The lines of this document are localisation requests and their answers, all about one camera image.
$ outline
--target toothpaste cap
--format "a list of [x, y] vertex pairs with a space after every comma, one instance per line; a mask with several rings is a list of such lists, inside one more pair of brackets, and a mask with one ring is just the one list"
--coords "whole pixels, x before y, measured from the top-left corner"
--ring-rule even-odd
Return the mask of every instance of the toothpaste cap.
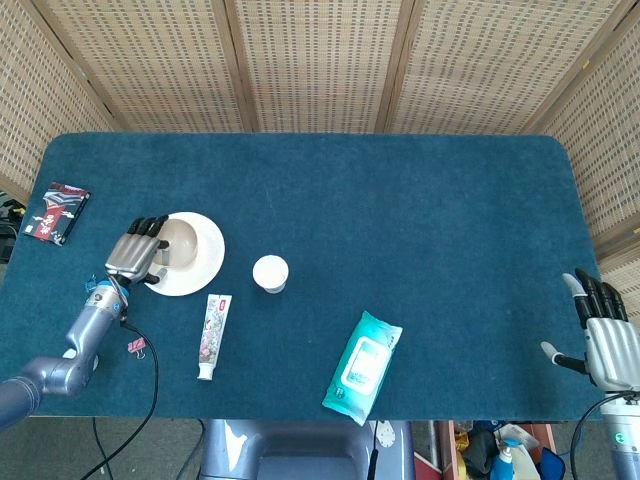
[[199, 363], [200, 374], [198, 380], [211, 380], [213, 378], [213, 365], [210, 363]]

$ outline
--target toothpaste tube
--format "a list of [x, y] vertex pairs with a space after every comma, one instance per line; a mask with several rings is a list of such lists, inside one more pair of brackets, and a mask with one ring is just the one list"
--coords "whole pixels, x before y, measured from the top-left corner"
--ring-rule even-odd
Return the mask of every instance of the toothpaste tube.
[[364, 312], [347, 342], [322, 405], [364, 425], [401, 334], [402, 328]]
[[231, 305], [231, 295], [209, 295], [207, 299], [207, 312], [204, 317], [202, 339], [200, 340], [200, 356], [198, 366], [200, 374], [198, 380], [211, 380], [213, 369], [218, 363], [218, 353], [224, 326], [227, 323], [227, 314]]

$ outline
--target small white container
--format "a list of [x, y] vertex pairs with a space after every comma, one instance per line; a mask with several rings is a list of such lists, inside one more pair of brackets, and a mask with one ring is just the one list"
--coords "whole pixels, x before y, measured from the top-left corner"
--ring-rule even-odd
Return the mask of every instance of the small white container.
[[280, 293], [288, 277], [289, 266], [277, 255], [266, 255], [253, 266], [253, 279], [267, 293]]

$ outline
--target woven screen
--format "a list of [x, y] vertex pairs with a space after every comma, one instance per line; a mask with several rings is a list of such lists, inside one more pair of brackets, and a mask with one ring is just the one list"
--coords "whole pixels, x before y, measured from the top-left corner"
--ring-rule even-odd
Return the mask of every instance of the woven screen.
[[41, 3], [129, 129], [242, 131], [214, 1]]
[[391, 130], [518, 133], [617, 3], [427, 1]]
[[399, 0], [235, 3], [261, 130], [373, 132]]
[[0, 189], [26, 203], [45, 147], [112, 119], [18, 0], [0, 1]]
[[603, 279], [620, 290], [629, 318], [640, 326], [640, 245], [600, 267]]
[[569, 152], [594, 237], [640, 213], [640, 23], [543, 131]]

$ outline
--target black cable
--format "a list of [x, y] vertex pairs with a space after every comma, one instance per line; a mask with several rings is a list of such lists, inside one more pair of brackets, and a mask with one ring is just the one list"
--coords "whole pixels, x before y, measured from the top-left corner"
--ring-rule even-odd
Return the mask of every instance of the black cable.
[[149, 349], [151, 350], [151, 354], [153, 355], [154, 382], [153, 382], [153, 400], [151, 401], [151, 408], [149, 408], [149, 413], [147, 413], [147, 416], [142, 421], [142, 423], [140, 425], [138, 425], [138, 428], [136, 428], [135, 432], [133, 432], [131, 434], [131, 436], [129, 438], [127, 438], [124, 441], [124, 443], [122, 445], [120, 445], [105, 460], [103, 460], [98, 465], [96, 465], [91, 470], [89, 470], [89, 472], [87, 472], [82, 477], [82, 480], [87, 480], [91, 475], [96, 473], [100, 469], [100, 467], [102, 467], [103, 465], [108, 463], [110, 460], [112, 460], [116, 455], [118, 455], [122, 450], [124, 450], [127, 447], [127, 445], [129, 445], [134, 438], [136, 438], [136, 436], [140, 433], [140, 431], [144, 428], [144, 426], [147, 424], [147, 422], [149, 421], [149, 419], [153, 415], [153, 412], [156, 409], [156, 403], [158, 402], [158, 354], [156, 353], [156, 349], [153, 346], [153, 344], [149, 341], [149, 338], [144, 333], [142, 333], [140, 330], [138, 330], [136, 327], [131, 325], [130, 323], [123, 323], [123, 324], [121, 324], [121, 326], [123, 328], [126, 328], [127, 330], [130, 330], [133, 333], [141, 336], [142, 338], [144, 338], [145, 342], [149, 346]]
[[378, 420], [373, 429], [373, 450], [371, 450], [371, 458], [369, 458], [369, 471], [367, 472], [367, 480], [376, 478], [376, 464], [378, 463], [378, 449], [376, 448], [376, 437], [378, 436]]
[[204, 426], [204, 422], [202, 420], [200, 420], [199, 418], [197, 418], [196, 420], [200, 422], [200, 438], [198, 438], [198, 441], [193, 447], [193, 449], [191, 450], [191, 453], [182, 464], [182, 468], [178, 472], [178, 476], [176, 477], [176, 480], [180, 480], [180, 478], [182, 478], [182, 476], [184, 475], [184, 472], [187, 470], [187, 467], [191, 463], [191, 460], [193, 460], [193, 457], [195, 457], [196, 452], [198, 451], [198, 449], [200, 448], [200, 445], [202, 445], [202, 441], [204, 440], [204, 432], [206, 430], [206, 427]]
[[571, 437], [571, 448], [569, 449], [569, 461], [571, 462], [571, 475], [573, 475], [573, 480], [578, 480], [578, 473], [576, 471], [576, 446], [578, 444], [578, 439], [582, 434], [582, 427], [584, 426], [584, 423], [591, 416], [591, 414], [596, 411], [596, 409], [598, 409], [605, 403], [613, 402], [614, 400], [617, 400], [619, 398], [636, 396], [636, 395], [638, 395], [638, 392], [628, 391], [628, 392], [618, 393], [610, 397], [605, 397], [599, 402], [593, 404], [591, 408], [589, 408], [589, 410], [587, 410], [584, 413], [584, 415], [582, 415], [582, 418], [577, 423], [576, 428], [573, 431], [573, 437]]
[[[100, 441], [100, 437], [98, 436], [98, 427], [96, 426], [96, 417], [91, 417], [91, 423], [93, 425], [93, 438], [96, 439], [96, 444], [100, 449], [100, 453], [102, 454], [102, 459], [107, 460], [107, 454], [102, 447], [102, 442]], [[109, 480], [113, 480], [113, 473], [111, 473], [111, 467], [109, 466], [109, 462], [105, 463], [107, 467], [107, 474], [109, 475]]]

